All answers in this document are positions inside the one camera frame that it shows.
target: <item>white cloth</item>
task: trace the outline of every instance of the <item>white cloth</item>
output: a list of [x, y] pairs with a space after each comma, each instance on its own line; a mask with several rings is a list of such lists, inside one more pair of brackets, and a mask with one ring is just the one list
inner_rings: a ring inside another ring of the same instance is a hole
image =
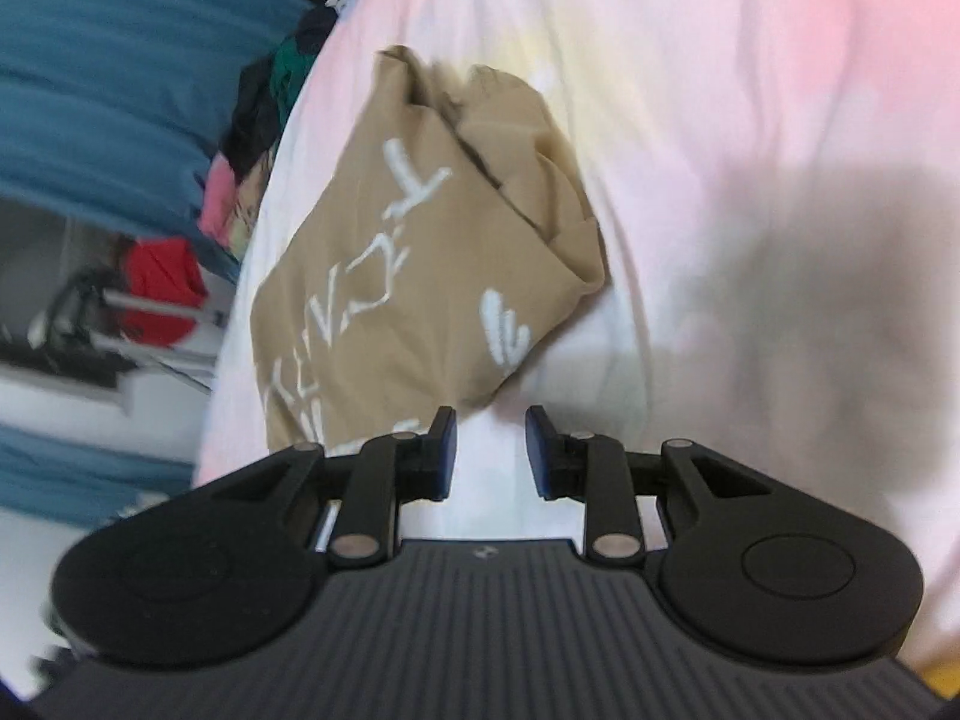
[[266, 453], [246, 317], [392, 44], [544, 94], [613, 289], [461, 424], [411, 535], [577, 536], [536, 499], [522, 412], [673, 435], [897, 533], [925, 570], [904, 649], [960, 654], [960, 0], [352, 0], [286, 128], [198, 482]]

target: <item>red cloth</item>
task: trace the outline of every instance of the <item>red cloth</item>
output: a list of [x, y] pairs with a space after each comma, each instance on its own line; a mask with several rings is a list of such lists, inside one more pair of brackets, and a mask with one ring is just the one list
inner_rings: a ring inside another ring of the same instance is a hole
[[[208, 294], [197, 257], [183, 238], [137, 242], [124, 261], [124, 274], [130, 294], [138, 298], [200, 308]], [[125, 311], [120, 319], [128, 338], [151, 346], [172, 346], [196, 324], [193, 319], [143, 311]]]

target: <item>bed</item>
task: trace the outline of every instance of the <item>bed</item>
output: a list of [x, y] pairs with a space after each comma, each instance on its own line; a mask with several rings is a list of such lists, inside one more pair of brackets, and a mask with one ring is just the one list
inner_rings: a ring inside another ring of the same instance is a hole
[[[280, 143], [195, 483], [266, 455], [248, 316], [392, 44], [538, 89], [576, 151], [611, 284], [461, 419], [450, 500], [405, 536], [572, 536], [522, 413], [673, 436], [897, 533], [925, 604], [902, 651], [960, 655], [960, 1], [352, 0]], [[644, 510], [649, 524], [650, 512]]]

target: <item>tan cloth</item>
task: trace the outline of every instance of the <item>tan cloth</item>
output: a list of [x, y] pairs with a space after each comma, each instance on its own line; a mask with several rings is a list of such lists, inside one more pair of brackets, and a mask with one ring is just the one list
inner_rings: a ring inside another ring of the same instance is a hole
[[274, 450], [347, 449], [483, 405], [605, 279], [544, 101], [474, 68], [459, 98], [403, 47], [253, 303]]

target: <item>pink cloth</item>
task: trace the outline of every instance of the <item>pink cloth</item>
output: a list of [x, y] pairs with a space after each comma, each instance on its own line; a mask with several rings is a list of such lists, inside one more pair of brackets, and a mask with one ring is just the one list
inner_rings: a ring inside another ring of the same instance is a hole
[[222, 247], [230, 243], [230, 213], [237, 203], [236, 179], [227, 157], [218, 153], [210, 163], [203, 189], [203, 213], [197, 224], [206, 237], [213, 238]]

